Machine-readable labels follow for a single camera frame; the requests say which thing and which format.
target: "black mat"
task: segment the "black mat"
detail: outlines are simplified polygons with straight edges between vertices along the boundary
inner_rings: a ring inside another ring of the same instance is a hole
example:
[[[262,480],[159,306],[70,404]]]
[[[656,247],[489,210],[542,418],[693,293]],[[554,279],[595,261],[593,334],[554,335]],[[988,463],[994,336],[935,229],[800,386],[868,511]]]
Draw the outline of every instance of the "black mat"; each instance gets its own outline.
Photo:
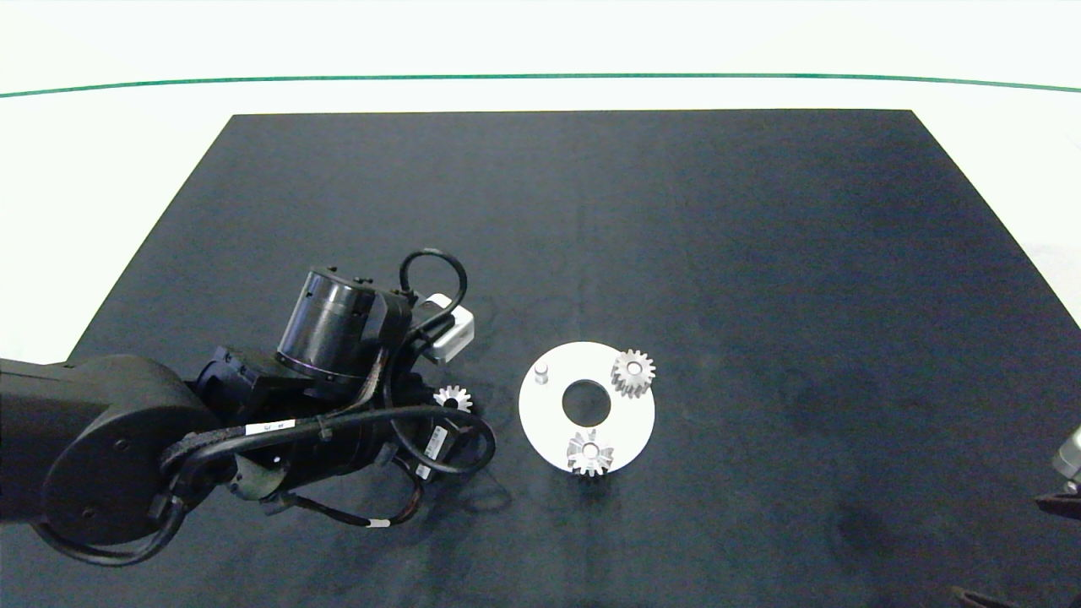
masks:
[[[391,530],[223,492],[120,571],[8,528],[4,606],[915,607],[959,584],[1054,608],[1081,591],[1081,526],[1030,502],[1081,423],[1081,334],[907,111],[238,116],[76,356],[190,378],[217,344],[272,349],[308,266],[391,286],[423,246],[470,272],[478,339],[429,378],[488,405],[485,474]],[[533,359],[576,340],[659,368],[652,440],[601,485],[546,464],[516,411]],[[403,490],[371,471],[310,493],[378,514]]]

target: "spur gear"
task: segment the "spur gear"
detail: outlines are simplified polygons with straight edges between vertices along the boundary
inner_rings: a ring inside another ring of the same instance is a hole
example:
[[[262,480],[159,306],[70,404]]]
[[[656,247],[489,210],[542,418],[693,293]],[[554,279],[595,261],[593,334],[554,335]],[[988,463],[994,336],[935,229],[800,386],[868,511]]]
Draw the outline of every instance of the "spur gear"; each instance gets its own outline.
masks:
[[[604,475],[612,466],[614,448],[597,438],[597,429],[575,433],[566,446],[566,465],[578,475]]]
[[[464,412],[471,411],[472,408],[472,395],[456,384],[440,388],[439,392],[432,395],[432,398],[436,399],[436,405],[438,406],[446,406],[449,405],[448,401],[453,401],[451,405]]]
[[[641,397],[653,383],[656,369],[641,351],[619,353],[612,365],[612,385],[626,397]]]

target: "center hole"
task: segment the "center hole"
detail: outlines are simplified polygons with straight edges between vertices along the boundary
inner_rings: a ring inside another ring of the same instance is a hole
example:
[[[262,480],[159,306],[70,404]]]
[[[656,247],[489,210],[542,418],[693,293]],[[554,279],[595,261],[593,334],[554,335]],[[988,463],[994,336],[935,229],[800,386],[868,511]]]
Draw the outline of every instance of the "center hole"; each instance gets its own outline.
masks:
[[[611,409],[608,391],[591,380],[579,380],[563,393],[563,413],[578,426],[597,426]]]

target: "screw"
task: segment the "screw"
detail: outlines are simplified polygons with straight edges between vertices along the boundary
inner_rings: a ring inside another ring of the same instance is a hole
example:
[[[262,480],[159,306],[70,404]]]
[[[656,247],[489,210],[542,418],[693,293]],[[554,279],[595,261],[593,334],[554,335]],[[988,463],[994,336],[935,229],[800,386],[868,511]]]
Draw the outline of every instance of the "screw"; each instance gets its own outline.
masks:
[[[544,361],[537,361],[537,365],[533,366],[533,373],[535,374],[534,380],[537,384],[545,384],[548,382],[548,364]]]

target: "green line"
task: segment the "green line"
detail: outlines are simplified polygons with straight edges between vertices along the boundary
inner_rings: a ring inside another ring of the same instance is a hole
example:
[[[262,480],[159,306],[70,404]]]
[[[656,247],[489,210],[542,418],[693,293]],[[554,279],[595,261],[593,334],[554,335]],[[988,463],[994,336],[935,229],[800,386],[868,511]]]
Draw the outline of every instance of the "green line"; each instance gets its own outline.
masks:
[[[166,84],[215,84],[221,82],[299,82],[322,80],[608,80],[622,78],[800,78],[819,80],[888,80],[893,82],[932,82],[937,84],[972,84],[976,87],[1001,87],[1006,89],[1030,89],[1035,91],[1057,91],[1059,93],[1081,93],[1078,87],[1054,84],[1030,84],[1025,82],[999,82],[995,80],[969,80],[964,78],[934,78],[930,76],[881,76],[872,74],[739,74],[739,72],[642,72],[642,74],[403,74],[369,76],[245,76],[238,78],[181,78],[176,80],[141,80],[135,82],[110,82],[108,84],[86,84],[59,89],[38,89],[36,91],[14,91],[0,93],[2,97],[48,95],[52,93],[77,93],[102,89],[126,89],[129,87],[163,87]]]

